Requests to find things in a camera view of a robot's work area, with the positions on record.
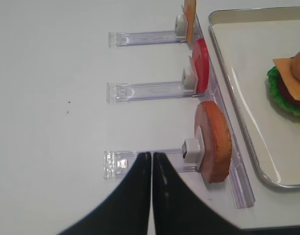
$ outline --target white surface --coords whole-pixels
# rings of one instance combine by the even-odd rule
[[[105,101],[107,82],[180,77],[190,54],[186,45],[109,49],[107,37],[108,31],[172,29],[182,3],[0,0],[0,234],[55,234],[95,208],[118,184],[102,177],[104,150],[175,148],[193,137],[197,99],[111,106]],[[208,15],[288,4],[300,5],[300,0],[197,3],[255,206],[236,210],[228,185],[206,190],[199,174],[182,177],[242,228],[300,225],[300,192],[275,192],[254,175],[208,35]],[[154,234],[152,216],[149,234]]]
[[[300,185],[300,117],[270,98],[266,75],[272,59],[300,51],[300,20],[220,23],[213,30],[262,174],[278,184]]]

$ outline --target red tomato slice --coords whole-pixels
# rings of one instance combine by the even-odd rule
[[[209,58],[208,48],[203,38],[198,39],[193,45],[192,59],[198,75],[196,93],[204,93],[208,88],[209,81]]]

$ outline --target brown patty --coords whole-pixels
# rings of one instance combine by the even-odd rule
[[[295,100],[289,93],[288,88],[284,84],[281,75],[279,75],[278,79],[278,89],[280,93],[285,97],[285,99],[290,103],[300,108],[300,101]]]

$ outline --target white clip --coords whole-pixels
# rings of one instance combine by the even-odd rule
[[[198,75],[195,69],[194,61],[189,56],[190,67],[184,67],[182,76],[182,85],[184,90],[196,91],[198,84]]]
[[[176,38],[186,38],[188,28],[188,21],[184,15],[177,15],[175,22]]]
[[[202,129],[199,126],[194,139],[185,139],[182,146],[184,163],[196,164],[197,169],[201,167],[205,155],[204,139]]]

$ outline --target clear plastic holder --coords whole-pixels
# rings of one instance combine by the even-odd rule
[[[121,179],[123,178],[133,163],[135,162],[139,153],[155,152],[165,153],[176,169],[177,172],[192,172],[197,171],[196,163],[184,163],[182,150],[179,149],[161,149],[150,151],[105,151],[104,152],[104,179]]]
[[[170,31],[118,33],[109,32],[109,47],[128,47],[168,43],[186,43],[188,21],[183,13],[176,16],[175,28]]]
[[[194,23],[194,41],[203,38],[199,20],[195,17]],[[200,97],[201,101],[213,100],[222,110],[227,120],[232,136],[232,159],[228,182],[231,188],[232,197],[237,209],[249,208],[254,205],[255,198],[251,184],[243,164],[242,156],[233,132],[230,119],[217,83],[211,61],[209,61],[209,84],[207,91]],[[109,103],[124,102],[130,100],[144,100],[157,98],[188,97],[198,96],[194,91],[184,92],[181,81],[166,83],[146,83],[146,84],[108,84],[107,96]],[[152,150],[150,152],[164,152],[168,159],[178,172],[197,171],[196,163],[189,165],[184,162],[181,149]],[[133,164],[139,152],[115,151],[104,153],[104,178],[115,179],[124,177],[130,166]]]
[[[203,38],[198,17],[195,17],[194,23],[194,40]],[[161,32],[146,32],[146,33],[109,33],[109,46],[122,47],[122,46],[135,46],[135,45],[148,45],[148,44],[164,44],[177,42],[186,42],[185,39],[179,38],[174,31],[161,31]],[[106,87],[106,101],[108,104],[115,104],[120,102],[134,101],[134,100],[147,100],[147,99],[165,99],[165,98],[182,98],[182,97],[196,97],[203,94],[197,94],[195,89],[185,89],[183,81],[173,82],[157,82],[157,83],[112,83],[107,84]]]
[[[226,111],[226,107],[220,92],[220,88],[217,83],[217,78],[212,64],[210,64],[210,81],[208,85],[208,90],[204,94],[204,97],[201,97],[200,100],[213,100],[225,115],[232,137],[231,166],[227,180],[231,188],[234,204],[237,209],[252,207],[255,202],[254,194],[251,188],[246,169],[243,164],[242,156],[239,151],[236,137]],[[170,160],[171,164],[174,166],[177,172],[198,171],[200,167],[199,165],[197,165],[197,163],[185,163],[181,149],[161,149],[139,152],[106,151],[104,152],[104,178],[116,179],[124,177],[125,174],[129,171],[129,168],[133,164],[138,153],[140,152],[166,153],[168,159]]]

